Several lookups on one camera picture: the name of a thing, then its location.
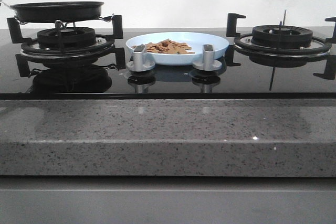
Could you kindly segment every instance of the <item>light blue plate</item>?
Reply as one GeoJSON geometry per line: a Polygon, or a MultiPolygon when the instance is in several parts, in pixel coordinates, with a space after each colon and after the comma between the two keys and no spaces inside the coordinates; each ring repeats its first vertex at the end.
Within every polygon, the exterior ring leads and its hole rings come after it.
{"type": "Polygon", "coordinates": [[[132,46],[138,46],[141,44],[148,44],[149,42],[158,43],[165,39],[170,39],[177,42],[185,42],[190,47],[195,54],[190,55],[168,55],[168,54],[154,54],[149,53],[155,61],[156,64],[160,65],[170,65],[170,66],[185,66],[192,65],[194,60],[201,60],[203,56],[203,45],[211,44],[215,50],[215,59],[220,58],[225,53],[229,42],[219,36],[211,34],[202,33],[190,33],[190,32],[166,32],[166,33],[154,33],[136,36],[129,39],[126,42],[131,54],[133,54],[134,49],[132,46]]]}

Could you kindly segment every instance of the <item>brown kibble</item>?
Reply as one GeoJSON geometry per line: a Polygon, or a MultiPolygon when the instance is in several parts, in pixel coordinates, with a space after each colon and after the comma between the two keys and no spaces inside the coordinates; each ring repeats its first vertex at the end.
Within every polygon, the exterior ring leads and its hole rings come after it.
{"type": "Polygon", "coordinates": [[[190,46],[188,46],[187,43],[179,43],[170,39],[165,39],[159,43],[152,43],[149,42],[146,44],[147,52],[152,52],[155,54],[180,54],[180,55],[190,55],[194,54],[195,52],[188,52],[186,50],[192,49],[190,46]]]}

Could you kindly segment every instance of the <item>granite countertop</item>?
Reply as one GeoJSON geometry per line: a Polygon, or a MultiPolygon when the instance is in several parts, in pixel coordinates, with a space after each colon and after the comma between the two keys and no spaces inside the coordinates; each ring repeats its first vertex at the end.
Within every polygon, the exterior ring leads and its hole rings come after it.
{"type": "Polygon", "coordinates": [[[336,100],[2,100],[0,175],[336,176],[336,100]]]}

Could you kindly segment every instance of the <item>black glass cooktop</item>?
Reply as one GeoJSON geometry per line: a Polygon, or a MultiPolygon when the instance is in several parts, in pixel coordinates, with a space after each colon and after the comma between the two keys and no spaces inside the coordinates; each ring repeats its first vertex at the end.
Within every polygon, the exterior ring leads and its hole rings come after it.
{"type": "MultiPolygon", "coordinates": [[[[332,27],[312,29],[325,39],[332,27]]],[[[12,44],[9,31],[0,30],[0,99],[229,99],[229,98],[336,98],[335,45],[330,55],[318,60],[277,60],[241,54],[231,45],[219,59],[222,68],[202,72],[192,66],[160,66],[133,74],[125,42],[134,36],[161,30],[125,30],[115,42],[123,56],[115,53],[84,67],[48,68],[29,62],[30,77],[21,77],[16,55],[20,44],[12,44]]],[[[194,29],[225,37],[224,29],[194,29]]],[[[239,31],[250,33],[251,29],[239,31]]],[[[24,30],[36,37],[37,30],[24,30]]]]}

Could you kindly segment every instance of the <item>black frying pan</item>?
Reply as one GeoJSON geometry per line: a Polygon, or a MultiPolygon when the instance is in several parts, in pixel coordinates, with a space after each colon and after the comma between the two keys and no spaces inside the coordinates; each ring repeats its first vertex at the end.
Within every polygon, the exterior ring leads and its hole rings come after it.
{"type": "Polygon", "coordinates": [[[104,2],[44,2],[11,5],[20,22],[77,22],[100,17],[104,2]]]}

